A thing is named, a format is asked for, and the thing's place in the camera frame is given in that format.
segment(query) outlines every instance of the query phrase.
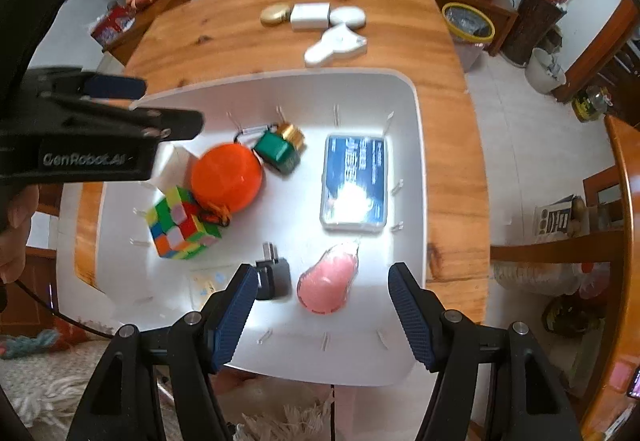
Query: glass jar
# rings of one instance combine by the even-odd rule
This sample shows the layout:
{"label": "glass jar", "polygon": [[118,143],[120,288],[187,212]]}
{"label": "glass jar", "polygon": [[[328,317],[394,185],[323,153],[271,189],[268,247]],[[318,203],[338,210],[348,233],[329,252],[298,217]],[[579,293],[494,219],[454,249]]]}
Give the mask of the glass jar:
{"label": "glass jar", "polygon": [[583,122],[595,121],[600,114],[606,114],[610,106],[613,106],[613,102],[609,90],[599,85],[590,85],[572,101],[575,116]]}

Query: trash can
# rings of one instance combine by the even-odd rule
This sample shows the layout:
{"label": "trash can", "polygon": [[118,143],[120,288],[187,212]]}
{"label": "trash can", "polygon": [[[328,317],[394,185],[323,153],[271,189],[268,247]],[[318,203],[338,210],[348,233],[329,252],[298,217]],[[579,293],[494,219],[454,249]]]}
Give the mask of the trash can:
{"label": "trash can", "polygon": [[500,53],[513,66],[525,68],[533,48],[566,11],[551,0],[521,0],[518,19],[504,39]]}
{"label": "trash can", "polygon": [[540,94],[548,94],[566,83],[564,71],[559,67],[555,68],[555,64],[553,55],[536,47],[524,70],[524,77]]}
{"label": "trash can", "polygon": [[444,17],[456,53],[467,72],[495,36],[494,23],[475,7],[459,2],[449,2],[442,7]]}

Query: white tray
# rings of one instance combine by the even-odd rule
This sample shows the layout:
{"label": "white tray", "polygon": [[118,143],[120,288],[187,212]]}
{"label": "white tray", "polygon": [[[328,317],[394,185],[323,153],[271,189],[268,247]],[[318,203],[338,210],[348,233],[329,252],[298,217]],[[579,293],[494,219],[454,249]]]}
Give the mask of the white tray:
{"label": "white tray", "polygon": [[[147,241],[146,210],[162,194],[143,183],[107,183],[97,247],[97,284],[119,304],[118,319],[141,329],[169,325],[191,310],[194,269],[254,263],[272,242],[288,260],[292,295],[256,301],[232,365],[270,376],[339,383],[388,385],[414,364],[388,295],[388,268],[403,261],[424,283],[426,180],[415,88],[394,71],[319,69],[230,78],[144,98],[137,106],[192,108],[205,115],[204,131],[179,142],[195,154],[230,141],[234,120],[244,127],[278,121],[279,106],[306,137],[301,164],[289,178],[266,170],[256,201],[235,215],[223,238],[190,261],[160,259]],[[382,233],[325,230],[319,220],[324,142],[328,134],[386,135],[388,196]],[[401,230],[392,226],[401,223]],[[329,247],[360,240],[360,266],[348,302],[332,315],[314,315],[298,302],[298,277]]]}

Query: rubik's cube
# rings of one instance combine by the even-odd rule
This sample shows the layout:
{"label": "rubik's cube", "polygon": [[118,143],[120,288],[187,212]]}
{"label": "rubik's cube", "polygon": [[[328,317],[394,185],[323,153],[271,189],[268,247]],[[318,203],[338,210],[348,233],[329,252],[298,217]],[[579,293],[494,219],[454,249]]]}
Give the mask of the rubik's cube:
{"label": "rubik's cube", "polygon": [[198,218],[200,207],[188,190],[174,186],[146,212],[146,223],[163,259],[190,259],[220,239],[218,227]]}

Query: orange ball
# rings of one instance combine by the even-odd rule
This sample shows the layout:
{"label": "orange ball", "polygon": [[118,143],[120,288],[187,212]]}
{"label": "orange ball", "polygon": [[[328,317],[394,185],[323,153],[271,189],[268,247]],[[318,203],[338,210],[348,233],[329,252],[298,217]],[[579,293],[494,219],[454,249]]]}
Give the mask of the orange ball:
{"label": "orange ball", "polygon": [[239,143],[208,150],[191,169],[191,192],[204,209],[226,207],[232,214],[249,205],[262,184],[262,166]]}

